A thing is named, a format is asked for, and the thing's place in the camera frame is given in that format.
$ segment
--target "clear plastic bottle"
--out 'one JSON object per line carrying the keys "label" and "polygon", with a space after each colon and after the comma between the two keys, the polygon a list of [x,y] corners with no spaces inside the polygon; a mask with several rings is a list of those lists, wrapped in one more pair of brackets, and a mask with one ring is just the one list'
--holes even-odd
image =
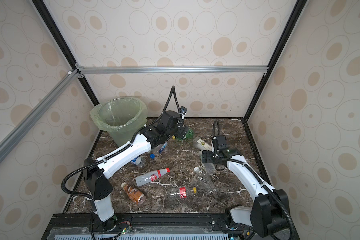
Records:
{"label": "clear plastic bottle", "polygon": [[[199,151],[199,156],[202,156],[202,152],[203,150],[207,150],[207,151],[212,151],[212,146],[209,145],[208,143],[206,143],[203,139],[201,139],[200,137],[195,137],[193,140],[193,145],[195,147],[197,147],[198,149],[200,149],[201,151]],[[204,167],[205,171],[208,174],[215,174],[216,171],[216,167],[215,164],[212,163],[204,163],[202,162],[202,166]]]}
{"label": "clear plastic bottle", "polygon": [[145,158],[143,157],[135,157],[130,161],[130,163],[138,166],[138,167],[144,167],[145,166]]}
{"label": "clear plastic bottle", "polygon": [[150,158],[154,159],[155,156],[158,156],[159,154],[161,154],[164,149],[167,146],[167,142],[164,142],[164,144],[160,144],[157,147],[155,147],[154,149],[152,149],[151,155],[149,156]]}
{"label": "clear plastic bottle", "polygon": [[158,179],[163,175],[166,175],[167,173],[169,173],[168,167],[156,171],[147,172],[146,174],[135,177],[136,185],[139,187],[149,182],[153,182],[154,180]]}
{"label": "clear plastic bottle", "polygon": [[206,192],[213,192],[215,190],[215,185],[208,174],[199,167],[195,167],[193,170],[196,172],[197,180],[200,182],[200,185],[205,188]]}
{"label": "clear plastic bottle", "polygon": [[173,201],[175,199],[183,199],[195,196],[197,193],[196,187],[174,187],[168,189],[168,199]]}

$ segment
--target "green plastic bag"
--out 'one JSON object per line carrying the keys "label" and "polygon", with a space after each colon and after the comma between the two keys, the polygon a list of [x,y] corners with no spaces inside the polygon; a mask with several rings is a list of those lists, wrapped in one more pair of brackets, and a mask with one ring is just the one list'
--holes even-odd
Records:
{"label": "green plastic bag", "polygon": [[116,98],[108,103],[98,104],[91,110],[96,126],[107,131],[117,146],[131,140],[137,129],[147,122],[148,110],[138,98]]}

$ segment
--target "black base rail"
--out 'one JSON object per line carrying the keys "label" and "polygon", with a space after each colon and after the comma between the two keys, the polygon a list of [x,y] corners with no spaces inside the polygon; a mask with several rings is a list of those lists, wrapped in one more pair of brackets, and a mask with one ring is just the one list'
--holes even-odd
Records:
{"label": "black base rail", "polygon": [[228,229],[226,226],[228,217],[226,213],[116,213],[113,216],[116,227],[107,231],[109,226],[104,226],[96,214],[54,214],[41,240],[46,240],[52,229],[87,227],[90,230],[91,223],[93,223],[93,231],[99,234],[118,234],[128,227],[128,223],[125,222],[129,222],[137,230],[149,227],[168,227],[171,229],[168,233],[175,233],[175,228],[200,227],[210,233],[228,233],[229,237],[239,237],[243,234],[243,230],[250,229],[246,225],[239,225],[234,230]]}

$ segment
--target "marble floor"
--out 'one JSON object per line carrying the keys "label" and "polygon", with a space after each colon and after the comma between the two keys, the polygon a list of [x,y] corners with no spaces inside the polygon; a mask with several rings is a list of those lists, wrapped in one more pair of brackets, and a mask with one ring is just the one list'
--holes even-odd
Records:
{"label": "marble floor", "polygon": [[[214,119],[186,119],[185,126],[194,131],[194,137],[200,137],[210,143],[212,135],[212,124]],[[248,138],[240,119],[219,119],[220,130],[225,134],[227,142],[231,147],[240,150],[246,160],[256,172],[258,168],[254,161]],[[94,151],[95,157],[106,155],[116,149],[115,142],[107,132],[103,132]],[[253,202],[245,187],[238,178],[228,169],[219,170],[210,176],[216,186],[216,192],[207,194],[205,190],[198,187],[194,180],[193,168],[201,166],[198,149],[193,146],[192,140],[178,141],[172,138],[162,154],[151,160],[149,154],[144,154],[147,163],[144,167],[126,164],[120,171],[110,179],[114,190],[111,193],[112,205],[118,213],[188,213],[188,212],[224,212],[227,207],[243,205],[251,207]],[[146,195],[142,205],[137,206],[131,201],[120,185],[123,182],[136,185],[135,177],[152,170],[169,167],[170,173],[159,178],[155,182],[139,187]],[[181,186],[197,186],[195,197],[169,201],[167,189]],[[88,192],[83,181],[78,187],[80,192]],[[75,197],[69,206],[67,213],[87,213],[91,209],[90,203],[84,197]]]}

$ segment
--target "red wire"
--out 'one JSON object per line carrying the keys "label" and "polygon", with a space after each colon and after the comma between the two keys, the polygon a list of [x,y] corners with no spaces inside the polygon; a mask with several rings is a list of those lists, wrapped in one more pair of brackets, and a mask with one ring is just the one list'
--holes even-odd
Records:
{"label": "red wire", "polygon": [[130,226],[132,227],[132,225],[130,224],[129,221],[124,221],[124,222],[121,222],[121,223],[126,223],[126,224],[128,224],[128,225],[130,225]]}

